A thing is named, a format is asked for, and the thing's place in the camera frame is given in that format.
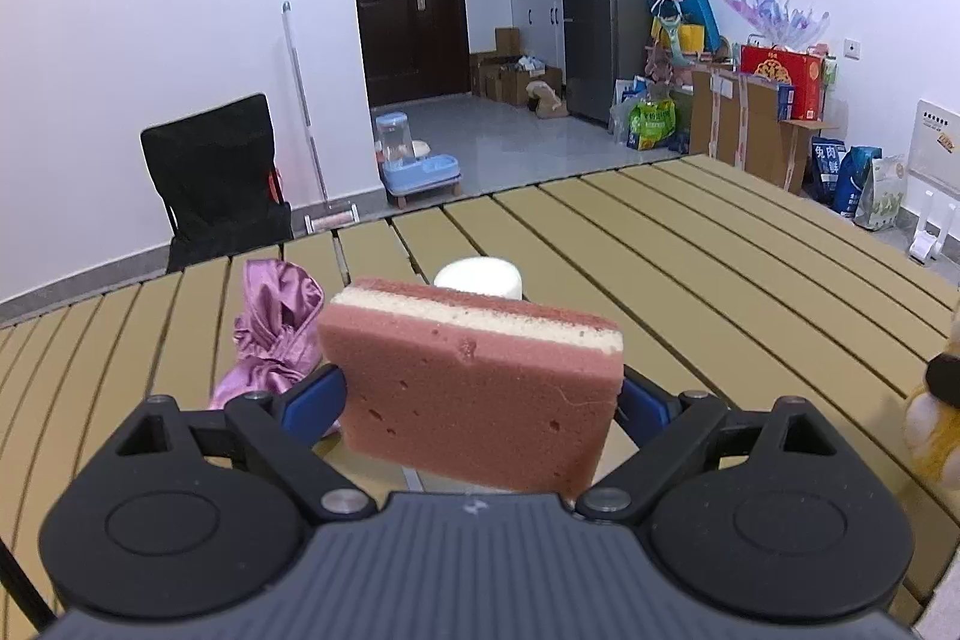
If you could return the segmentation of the pink layered sponge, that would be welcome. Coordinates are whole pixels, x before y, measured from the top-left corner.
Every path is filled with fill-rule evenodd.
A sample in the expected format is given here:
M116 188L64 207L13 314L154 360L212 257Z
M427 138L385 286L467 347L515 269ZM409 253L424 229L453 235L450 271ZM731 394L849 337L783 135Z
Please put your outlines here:
M353 452L505 491L574 498L592 482L623 386L617 323L364 278L317 328Z

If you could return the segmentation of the yellow alpaca plush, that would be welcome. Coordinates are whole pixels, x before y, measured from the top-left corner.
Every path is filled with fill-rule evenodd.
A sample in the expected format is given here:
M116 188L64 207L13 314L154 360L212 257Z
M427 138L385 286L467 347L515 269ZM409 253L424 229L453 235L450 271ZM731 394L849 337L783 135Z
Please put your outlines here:
M960 349L958 312L953 312L949 337L926 365L923 386L909 398L903 435L914 468L926 481L947 491L960 482Z

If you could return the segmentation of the pink satin pouch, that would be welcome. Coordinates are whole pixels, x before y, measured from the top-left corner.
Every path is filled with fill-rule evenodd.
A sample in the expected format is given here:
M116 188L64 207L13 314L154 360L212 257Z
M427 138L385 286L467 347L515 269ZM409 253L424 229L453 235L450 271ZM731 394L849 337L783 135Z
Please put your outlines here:
M320 312L325 292L306 269L277 259L244 265L244 307L235 318L236 359L217 383L210 409L245 393L283 395L322 360Z

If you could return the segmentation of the tan folding slat table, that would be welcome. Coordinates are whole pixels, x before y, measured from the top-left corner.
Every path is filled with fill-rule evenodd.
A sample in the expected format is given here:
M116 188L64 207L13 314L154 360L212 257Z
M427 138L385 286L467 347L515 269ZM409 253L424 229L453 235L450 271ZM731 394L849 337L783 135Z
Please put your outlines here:
M901 406L944 346L958 289L885 237L713 159L500 191L280 248L327 292L361 276L428 281L501 257L529 299L615 320L626 362L669 392L742 409L812 401L910 517L895 598L913 620L958 546L958 500L924 482ZM36 537L70 479L149 393L205 406L235 357L243 259L219 259L2 331L2 537Z

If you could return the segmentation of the white tape roll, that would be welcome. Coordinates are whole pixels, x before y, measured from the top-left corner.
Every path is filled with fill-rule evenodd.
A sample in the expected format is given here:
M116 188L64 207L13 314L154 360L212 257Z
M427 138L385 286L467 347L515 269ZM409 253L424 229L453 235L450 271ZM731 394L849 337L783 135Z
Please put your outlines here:
M512 301L524 297L519 268L496 257L469 257L448 263L434 276L433 286Z

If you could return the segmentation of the black folding chair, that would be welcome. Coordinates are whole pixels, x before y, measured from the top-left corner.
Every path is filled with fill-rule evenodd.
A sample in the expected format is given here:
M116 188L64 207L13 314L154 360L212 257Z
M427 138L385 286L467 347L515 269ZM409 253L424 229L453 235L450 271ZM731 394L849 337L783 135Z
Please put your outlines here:
M171 224L169 273L293 239L265 94L149 127L140 143Z

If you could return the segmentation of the blue pet water feeder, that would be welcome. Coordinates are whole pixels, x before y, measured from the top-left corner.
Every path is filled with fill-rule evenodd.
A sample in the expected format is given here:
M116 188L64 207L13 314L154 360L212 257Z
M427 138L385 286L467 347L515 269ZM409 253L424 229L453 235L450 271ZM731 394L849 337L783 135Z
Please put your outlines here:
M382 113L374 119L374 131L382 183L397 208L407 208L412 198L427 193L462 191L459 159L415 140L407 113Z

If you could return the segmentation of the green snack bag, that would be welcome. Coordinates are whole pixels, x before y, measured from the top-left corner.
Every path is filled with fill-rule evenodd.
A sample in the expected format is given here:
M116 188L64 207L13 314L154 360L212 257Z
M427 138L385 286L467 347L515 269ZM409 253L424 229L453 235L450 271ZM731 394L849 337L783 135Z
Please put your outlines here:
M641 96L628 112L626 130L626 146L631 149L647 151L669 145L677 131L672 97Z

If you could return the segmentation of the blue pet food bag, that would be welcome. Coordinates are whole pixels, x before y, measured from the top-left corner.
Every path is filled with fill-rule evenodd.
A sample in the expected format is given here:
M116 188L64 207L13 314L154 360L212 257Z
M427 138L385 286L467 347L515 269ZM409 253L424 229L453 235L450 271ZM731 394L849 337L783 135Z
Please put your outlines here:
M877 146L851 146L815 136L811 143L807 193L843 218L852 218L872 161L882 158Z

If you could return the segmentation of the brown cardboard box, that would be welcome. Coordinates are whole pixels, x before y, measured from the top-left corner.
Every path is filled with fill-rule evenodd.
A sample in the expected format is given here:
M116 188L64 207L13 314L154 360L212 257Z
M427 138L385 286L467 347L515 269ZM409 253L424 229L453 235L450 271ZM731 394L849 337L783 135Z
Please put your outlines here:
M755 76L695 68L690 152L799 193L812 138L823 122L781 120L781 85Z

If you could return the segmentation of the red gift box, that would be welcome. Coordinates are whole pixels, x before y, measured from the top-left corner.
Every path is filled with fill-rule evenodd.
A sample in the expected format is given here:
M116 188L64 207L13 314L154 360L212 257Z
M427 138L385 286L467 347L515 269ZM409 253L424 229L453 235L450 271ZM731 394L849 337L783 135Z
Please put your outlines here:
M791 119L818 122L822 119L825 58L815 53L770 47L745 46L740 51L740 69L765 80L793 88Z

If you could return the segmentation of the purple feather decoration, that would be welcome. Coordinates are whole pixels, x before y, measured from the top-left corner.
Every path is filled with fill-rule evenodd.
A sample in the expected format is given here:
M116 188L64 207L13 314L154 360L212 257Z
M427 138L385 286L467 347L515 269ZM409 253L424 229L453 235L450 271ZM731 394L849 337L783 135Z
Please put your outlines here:
M830 13L793 7L789 0L721 0L771 46L805 50L813 46L830 24Z

